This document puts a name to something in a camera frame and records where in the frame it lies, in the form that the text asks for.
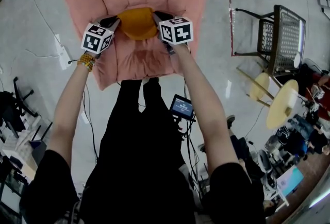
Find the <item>beaded bracelet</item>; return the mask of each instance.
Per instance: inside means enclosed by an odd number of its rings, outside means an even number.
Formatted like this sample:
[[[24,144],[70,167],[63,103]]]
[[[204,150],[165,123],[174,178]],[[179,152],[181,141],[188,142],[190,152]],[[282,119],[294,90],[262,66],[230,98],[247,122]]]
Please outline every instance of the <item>beaded bracelet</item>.
[[[95,58],[89,54],[83,54],[78,60],[77,65],[84,65],[91,72],[95,63]]]

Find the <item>small screen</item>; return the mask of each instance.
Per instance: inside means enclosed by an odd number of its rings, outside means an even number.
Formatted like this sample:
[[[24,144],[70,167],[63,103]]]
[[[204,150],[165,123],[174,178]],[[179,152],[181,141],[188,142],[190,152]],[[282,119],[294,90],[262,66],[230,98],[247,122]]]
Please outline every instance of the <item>small screen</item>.
[[[175,99],[172,110],[179,112],[188,117],[190,117],[193,112],[192,104],[187,103],[178,98]]]

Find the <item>black pants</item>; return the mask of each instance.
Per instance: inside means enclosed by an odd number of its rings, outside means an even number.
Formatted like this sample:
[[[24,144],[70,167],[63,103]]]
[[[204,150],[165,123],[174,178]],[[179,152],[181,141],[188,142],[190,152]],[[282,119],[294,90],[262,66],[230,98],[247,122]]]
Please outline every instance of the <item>black pants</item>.
[[[122,81],[101,141],[98,163],[89,181],[98,167],[113,170],[131,165],[132,160],[150,167],[155,162],[175,168],[185,163],[181,154],[182,137],[161,98],[158,79],[152,78],[143,86],[146,107],[142,113],[138,104],[140,87],[141,80]]]

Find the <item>gray floor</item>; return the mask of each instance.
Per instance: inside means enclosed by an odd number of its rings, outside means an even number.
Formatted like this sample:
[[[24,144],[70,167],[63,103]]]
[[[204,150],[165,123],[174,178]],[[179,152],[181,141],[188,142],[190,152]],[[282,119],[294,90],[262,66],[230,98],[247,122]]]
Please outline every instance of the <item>gray floor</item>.
[[[53,32],[60,34],[61,43],[67,48],[72,59],[77,59],[81,55],[80,42],[64,1],[35,0],[35,2]],[[74,67],[62,71],[57,58],[47,57],[56,56],[54,36],[44,22],[35,2],[34,0],[3,0],[0,3],[0,66],[4,71],[0,78],[5,90],[13,91],[12,79],[18,76],[22,91],[27,91],[29,88],[35,91],[35,95],[28,99],[28,104],[38,111],[43,119],[52,120],[56,102]],[[288,7],[307,21],[304,58],[312,59],[322,68],[328,68],[330,21],[320,11],[317,0],[232,0],[232,8],[239,7],[260,14],[271,12],[275,4]],[[234,50],[255,49],[256,24],[256,20],[244,14],[235,14]],[[47,58],[37,58],[25,51],[26,49]],[[236,115],[232,129],[240,138],[251,129],[262,106],[246,97],[248,84],[238,75],[235,67],[240,65],[243,68],[249,68],[254,73],[258,69],[255,68],[251,59],[231,57],[230,50],[229,1],[208,0],[196,60],[220,97],[226,114]],[[183,95],[182,77],[163,77],[160,83],[162,96],[168,106],[174,94]],[[89,76],[87,84],[98,150],[107,119],[118,95],[119,86],[114,84],[101,92],[92,75]],[[143,104],[142,91],[140,103]],[[266,128],[266,117],[267,110],[264,108],[248,136],[257,149],[262,148],[273,133]],[[193,126],[191,138],[195,147],[203,142],[197,124]],[[186,144],[183,144],[182,153],[188,161],[186,150]],[[199,163],[199,169],[201,169],[203,163],[206,162],[206,157],[200,152],[198,154],[201,159]],[[91,129],[89,125],[79,120],[72,159],[72,175],[78,190],[81,190],[81,184],[86,181],[94,163]]]

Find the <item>orange pillow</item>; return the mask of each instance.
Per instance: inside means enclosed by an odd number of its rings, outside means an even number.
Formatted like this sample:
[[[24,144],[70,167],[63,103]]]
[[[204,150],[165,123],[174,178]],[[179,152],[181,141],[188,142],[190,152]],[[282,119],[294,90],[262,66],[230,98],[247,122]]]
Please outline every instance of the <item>orange pillow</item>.
[[[125,10],[118,14],[120,29],[133,40],[145,40],[157,34],[157,27],[153,19],[151,8],[137,8]]]

